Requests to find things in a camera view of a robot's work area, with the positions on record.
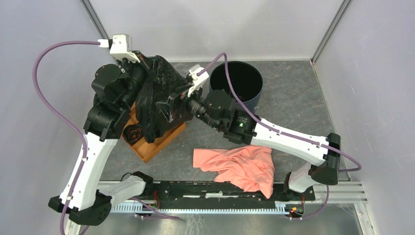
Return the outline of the dark blue trash bin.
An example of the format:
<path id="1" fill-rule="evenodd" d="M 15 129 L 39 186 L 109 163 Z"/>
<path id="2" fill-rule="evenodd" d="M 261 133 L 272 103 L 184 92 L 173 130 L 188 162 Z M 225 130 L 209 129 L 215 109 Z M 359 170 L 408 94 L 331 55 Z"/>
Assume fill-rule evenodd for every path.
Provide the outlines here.
<path id="1" fill-rule="evenodd" d="M 252 113 L 255 113 L 263 88 L 262 75 L 254 66 L 241 61 L 228 62 L 228 72 L 238 98 Z M 225 90 L 232 96 L 224 63 L 217 66 L 211 73 L 209 90 Z"/>

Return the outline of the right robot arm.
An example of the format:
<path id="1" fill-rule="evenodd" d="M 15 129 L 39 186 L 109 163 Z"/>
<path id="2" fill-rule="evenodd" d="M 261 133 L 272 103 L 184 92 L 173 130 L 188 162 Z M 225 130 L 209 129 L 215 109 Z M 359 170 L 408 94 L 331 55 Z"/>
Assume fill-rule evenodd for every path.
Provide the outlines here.
<path id="1" fill-rule="evenodd" d="M 279 127 L 257 115 L 236 108 L 235 99 L 224 90 L 209 92 L 206 98 L 190 94 L 189 86 L 172 93 L 167 100 L 156 102 L 156 107 L 169 122 L 190 115 L 211 128 L 222 132 L 233 143 L 253 144 L 276 149 L 297 156 L 307 163 L 289 172 L 283 185 L 283 195 L 297 199 L 315 184 L 335 186 L 339 181 L 340 136 L 312 136 Z"/>

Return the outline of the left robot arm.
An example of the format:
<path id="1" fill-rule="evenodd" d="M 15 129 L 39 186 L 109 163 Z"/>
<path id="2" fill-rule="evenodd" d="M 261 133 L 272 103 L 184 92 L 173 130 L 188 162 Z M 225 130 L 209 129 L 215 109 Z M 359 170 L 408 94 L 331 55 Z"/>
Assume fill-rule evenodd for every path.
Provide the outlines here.
<path id="1" fill-rule="evenodd" d="M 140 175 L 107 188 L 98 188 L 106 161 L 121 138 L 131 108 L 143 84 L 155 77 L 156 57 L 138 51 L 115 55 L 116 64 L 100 67 L 92 81 L 95 96 L 88 112 L 82 146 L 75 168 L 64 191 L 49 200 L 48 206 L 70 221 L 84 226 L 100 225 L 111 209 L 130 198 L 149 199 L 154 187 Z"/>

